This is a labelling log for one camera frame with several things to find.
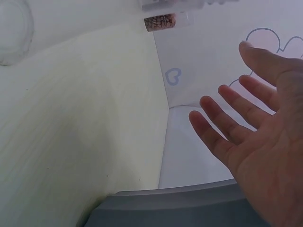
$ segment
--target blue outline drawing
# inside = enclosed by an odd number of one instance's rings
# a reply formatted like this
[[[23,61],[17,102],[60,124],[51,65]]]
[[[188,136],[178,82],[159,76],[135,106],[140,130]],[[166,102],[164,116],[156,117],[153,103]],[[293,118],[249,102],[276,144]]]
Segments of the blue outline drawing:
[[[250,37],[250,35],[251,35],[252,33],[256,32],[256,31],[259,31],[259,30],[270,31],[270,32],[274,33],[275,36],[278,38],[279,47],[278,47],[278,50],[276,51],[276,53],[284,52],[284,51],[286,50],[287,46],[289,45],[289,43],[290,43],[292,40],[294,40],[294,39],[301,39],[302,42],[303,42],[303,38],[302,38],[302,37],[300,37],[300,36],[293,36],[293,37],[291,37],[291,38],[287,41],[285,47],[284,47],[284,48],[281,48],[281,39],[280,39],[280,37],[278,36],[278,34],[277,34],[274,30],[269,29],[269,28],[266,28],[266,27],[256,28],[255,30],[252,30],[252,31],[248,34],[248,36],[246,37],[246,41],[248,41],[248,39],[249,39],[249,37]],[[235,82],[237,82],[237,81],[239,81],[239,79],[234,80],[229,86],[231,87],[231,86],[232,86]]]
[[[176,72],[177,74],[175,76],[173,76],[174,80],[175,81],[170,81],[170,78],[169,78],[169,74],[172,73],[172,72]],[[181,69],[178,69],[178,68],[172,68],[170,70],[168,70],[166,73],[165,73],[165,78],[168,82],[169,85],[171,86],[175,86],[179,83],[179,77],[182,75],[182,70]]]

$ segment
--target human hand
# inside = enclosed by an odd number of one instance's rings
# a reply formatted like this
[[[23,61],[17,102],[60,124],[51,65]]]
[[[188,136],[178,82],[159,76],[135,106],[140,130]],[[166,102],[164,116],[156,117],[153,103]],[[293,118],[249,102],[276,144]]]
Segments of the human hand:
[[[267,222],[277,227],[303,226],[303,61],[253,48],[247,42],[239,50],[246,65],[277,91],[250,76],[241,76],[241,85],[276,114],[220,86],[219,94],[257,131],[238,125],[208,96],[200,104],[227,139],[199,112],[191,112],[189,119]]]

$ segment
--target transparent lid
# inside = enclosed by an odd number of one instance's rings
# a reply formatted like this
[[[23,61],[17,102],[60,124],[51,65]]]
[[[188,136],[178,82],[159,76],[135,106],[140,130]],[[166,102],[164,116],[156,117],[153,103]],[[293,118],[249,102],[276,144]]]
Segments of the transparent lid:
[[[25,0],[0,0],[0,65],[24,58],[33,33],[34,22]]]

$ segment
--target heart drawing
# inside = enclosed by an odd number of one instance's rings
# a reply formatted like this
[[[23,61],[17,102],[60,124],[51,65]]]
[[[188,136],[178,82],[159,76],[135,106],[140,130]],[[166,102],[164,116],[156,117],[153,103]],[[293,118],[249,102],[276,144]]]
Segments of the heart drawing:
[[[179,83],[179,77],[182,75],[181,69],[173,68],[165,73],[165,78],[169,85],[175,86]]]
[[[282,47],[281,39],[275,31],[269,28],[257,28],[248,34],[246,41],[250,42],[254,47],[269,50],[286,58],[303,58],[303,39],[299,36],[293,36],[286,42],[285,46]],[[271,86],[269,83],[258,77],[254,72],[251,72],[250,76]],[[257,104],[260,102],[244,87],[242,87],[239,83],[239,79],[233,81],[230,84],[230,87],[252,103]]]

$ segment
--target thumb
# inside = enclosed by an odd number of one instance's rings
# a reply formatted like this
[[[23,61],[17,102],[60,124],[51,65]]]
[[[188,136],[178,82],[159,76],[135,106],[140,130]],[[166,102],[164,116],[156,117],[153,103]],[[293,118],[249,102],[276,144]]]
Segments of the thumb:
[[[245,41],[240,43],[239,51],[244,63],[259,77],[275,87],[281,74],[288,71],[303,72],[303,61],[300,59],[283,58],[270,51],[254,48]]]

